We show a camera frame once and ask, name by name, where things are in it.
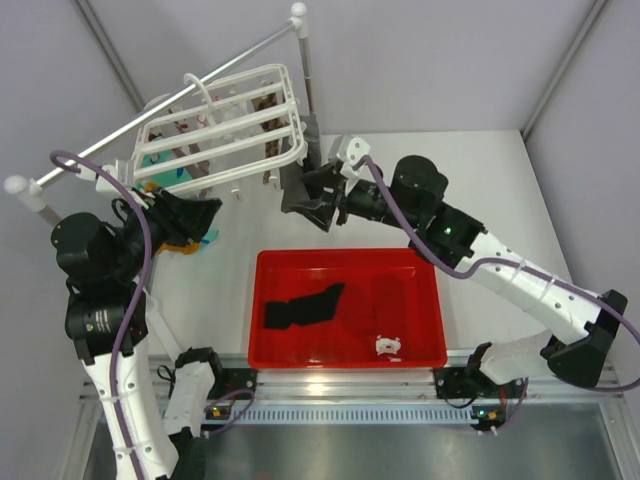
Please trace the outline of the black sock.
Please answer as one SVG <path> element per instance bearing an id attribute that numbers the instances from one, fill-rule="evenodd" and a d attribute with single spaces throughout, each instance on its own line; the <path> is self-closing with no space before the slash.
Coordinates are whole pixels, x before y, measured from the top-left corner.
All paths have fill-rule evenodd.
<path id="1" fill-rule="evenodd" d="M 334 283 L 311 295 L 288 301 L 269 301 L 265 304 L 264 327 L 286 330 L 292 325 L 306 327 L 331 321 L 344 291 L 344 283 Z"/>

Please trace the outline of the white plastic sock hanger frame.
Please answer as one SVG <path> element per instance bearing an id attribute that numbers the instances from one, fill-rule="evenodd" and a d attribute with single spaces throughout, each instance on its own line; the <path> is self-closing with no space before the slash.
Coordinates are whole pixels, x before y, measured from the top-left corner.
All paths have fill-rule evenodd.
<path id="1" fill-rule="evenodd" d="M 117 162 L 122 183 L 182 196 L 246 177 L 278 188 L 281 169 L 303 162 L 306 124 L 285 65 L 212 81 L 187 73 L 183 82 L 191 90 L 185 101 L 146 122 L 130 160 Z"/>

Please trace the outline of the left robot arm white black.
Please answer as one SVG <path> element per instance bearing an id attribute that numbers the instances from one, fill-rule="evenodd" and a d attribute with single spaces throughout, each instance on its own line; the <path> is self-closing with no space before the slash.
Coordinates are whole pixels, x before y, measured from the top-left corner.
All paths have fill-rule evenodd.
<path id="1" fill-rule="evenodd" d="M 221 206 L 219 199 L 181 199 L 157 188 L 142 214 L 128 212 L 120 228 L 81 212 L 52 231 L 67 275 L 65 331 L 101 401 L 120 479 L 167 479 L 179 460 L 143 377 L 146 296 L 135 278 L 162 245 L 201 240 Z"/>

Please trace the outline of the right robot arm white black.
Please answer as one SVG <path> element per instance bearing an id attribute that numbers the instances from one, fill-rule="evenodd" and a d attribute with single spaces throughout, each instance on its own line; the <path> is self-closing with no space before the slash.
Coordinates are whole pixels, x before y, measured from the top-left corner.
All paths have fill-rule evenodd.
<path id="1" fill-rule="evenodd" d="M 400 228 L 425 261 L 476 282 L 545 326 L 540 334 L 479 345 L 465 372 L 473 393 L 490 396 L 502 385 L 547 373 L 577 388 L 607 390 L 599 381 L 626 297 L 582 290 L 515 253 L 482 222 L 445 202 L 448 180 L 431 160 L 400 159 L 389 185 L 368 156 L 354 164 L 333 160 L 301 181 L 311 197 L 292 209 L 320 229 L 349 216 Z"/>

